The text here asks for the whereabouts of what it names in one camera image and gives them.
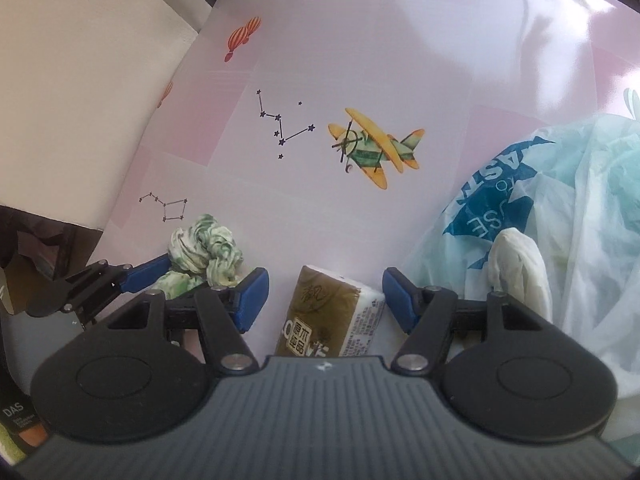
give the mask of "plastic bag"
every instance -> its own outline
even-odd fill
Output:
[[[640,122],[621,116],[536,131],[476,171],[405,267],[418,285],[467,299],[490,290],[498,233],[532,238],[546,267],[551,321],[640,394]]]
[[[551,322],[552,300],[545,261],[535,241],[515,227],[500,231],[489,251],[489,285]]]

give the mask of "black object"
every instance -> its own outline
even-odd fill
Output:
[[[531,309],[502,293],[484,302],[459,300],[439,287],[418,289],[393,268],[385,271],[385,285],[387,301],[410,301],[423,313],[392,370],[431,378],[452,409],[503,438],[549,444],[602,432],[616,402],[613,374]],[[446,363],[453,334],[469,330],[481,332],[482,343]],[[406,370],[399,365],[406,354],[428,365]]]
[[[131,266],[95,262],[80,272],[60,278],[38,291],[27,305],[27,314],[45,317],[56,311],[75,312],[83,326],[115,300]]]
[[[0,366],[0,424],[10,434],[19,434],[39,423],[29,396],[18,388],[9,372]]]
[[[391,370],[377,357],[273,357],[258,370],[237,324],[230,322],[226,310],[232,301],[224,291],[198,290],[193,304],[190,298],[162,301],[161,296],[139,296],[79,336],[85,336],[84,344],[74,354],[64,358],[72,342],[37,372],[34,405],[54,434],[18,465],[18,472],[28,480],[622,480],[631,475],[632,466],[597,438],[615,387],[594,356],[507,296],[460,301],[450,290],[418,289],[395,269],[387,269],[383,288],[392,311],[411,332]],[[140,307],[145,302],[148,315]],[[160,326],[161,304],[164,335],[154,330],[153,341],[149,337],[145,343],[153,349],[172,346],[167,338],[176,330],[192,328],[196,312],[206,356],[201,368],[206,387],[200,400],[191,402],[190,412],[184,410],[179,420],[176,416],[165,421],[164,428],[159,424],[150,428],[142,420],[144,432],[129,428],[116,438],[113,433],[102,436],[89,422],[83,433],[66,426],[66,417],[56,418],[62,413],[61,403],[71,404],[57,387],[85,395],[89,389],[103,397],[105,391],[111,397],[122,393],[113,383],[130,391],[141,387],[147,375],[134,371],[140,369],[138,364],[121,368],[113,361],[127,352],[119,346],[124,336],[118,332]],[[466,330],[481,330],[484,341],[447,363],[452,334]],[[91,369],[79,373],[86,363],[94,362],[95,353],[85,358],[76,354],[94,352],[92,345],[100,341],[104,352],[98,357],[112,359],[116,366],[98,374]],[[124,355],[138,358],[140,353]],[[148,360],[153,377],[156,362],[153,357]],[[177,368],[178,378],[191,377]],[[532,372],[540,380],[531,381]],[[64,383],[54,382],[56,373],[66,377]],[[594,394],[582,387],[586,373],[601,383]],[[111,384],[104,384],[105,377]],[[468,392],[476,387],[475,381],[477,394]],[[190,387],[189,381],[184,384],[183,391]],[[506,393],[496,394],[497,388]],[[563,401],[556,408],[568,409],[568,415],[553,413],[550,400],[562,399],[574,388],[583,395],[578,405]],[[178,398],[177,389],[172,392],[175,407],[182,397]],[[46,406],[46,396],[56,400]],[[114,406],[120,401],[105,400]],[[520,401],[529,413],[515,413]],[[158,402],[169,405],[165,399]],[[105,418],[103,413],[113,416],[113,425],[127,424],[117,410],[100,412],[96,406],[76,405],[78,413],[68,416],[76,421],[85,416],[107,432],[108,424],[99,420]],[[148,410],[148,416],[159,413]],[[561,415],[558,424],[556,415]]]
[[[34,232],[32,229],[34,224],[38,222],[46,222],[48,224],[47,230],[57,230],[57,234],[49,237],[40,237],[38,232]],[[49,273],[48,268],[43,270],[44,267],[41,267],[38,261],[33,260],[36,268],[51,280],[65,276],[69,269],[71,249],[76,239],[77,231],[78,226],[73,224],[65,224],[64,222],[44,218],[11,207],[0,206],[0,240],[2,240],[0,245],[0,267],[6,268],[18,252],[18,232],[23,232],[37,238],[43,245],[58,247],[52,274]]]
[[[148,438],[193,413],[212,380],[255,372],[258,365],[220,296],[228,300],[231,293],[204,287],[169,301],[161,291],[140,294],[73,339],[31,383],[43,423],[91,442]],[[167,330],[185,328],[200,329],[206,367],[168,341]],[[252,362],[228,370],[221,364],[227,354]]]

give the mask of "hot air balloon illustration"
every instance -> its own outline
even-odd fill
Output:
[[[225,56],[225,63],[232,58],[236,48],[242,45],[243,42],[246,43],[244,40],[248,37],[249,31],[246,28],[246,25],[236,28],[236,30],[233,31],[231,36],[229,36],[229,41],[226,42],[226,45],[229,47],[229,52]]]
[[[260,27],[261,23],[262,23],[262,20],[258,16],[255,16],[254,18],[251,18],[249,20],[249,23],[246,24],[246,29],[249,32],[249,34],[247,35],[246,38],[244,38],[244,41],[242,42],[242,44],[245,44],[247,41],[249,41],[249,36],[252,35],[256,30],[258,30],[258,27]]]
[[[174,82],[173,81],[169,81],[169,84],[164,87],[164,92],[162,92],[162,97],[160,98],[160,101],[158,103],[158,108],[162,104],[162,101],[164,101],[164,98],[167,97],[171,93],[171,88],[173,88],[173,87],[174,87]]]

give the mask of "airplane wing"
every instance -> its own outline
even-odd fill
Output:
[[[347,129],[340,126],[340,124],[335,124],[335,123],[329,124],[329,133],[332,135],[332,137],[335,140],[338,140],[338,138],[346,131]]]
[[[349,154],[349,158],[367,175],[380,189],[386,189],[385,171],[380,164],[388,160],[382,149],[371,138],[362,140]]]
[[[420,164],[415,160],[414,157],[414,149],[418,145],[418,142],[422,139],[424,135],[424,130],[415,130],[414,132],[407,135],[402,141],[398,142],[398,140],[389,135],[389,139],[391,140],[391,144],[394,146],[400,159],[409,167],[417,170],[420,168]]]
[[[369,139],[373,138],[373,140],[376,141],[382,152],[388,157],[388,160],[394,164],[396,170],[398,170],[399,173],[402,173],[404,171],[404,167],[402,166],[402,160],[398,155],[398,150],[394,148],[391,141],[380,127],[365,114],[360,113],[355,108],[345,108],[344,110],[354,121],[362,126],[362,129],[368,134]]]

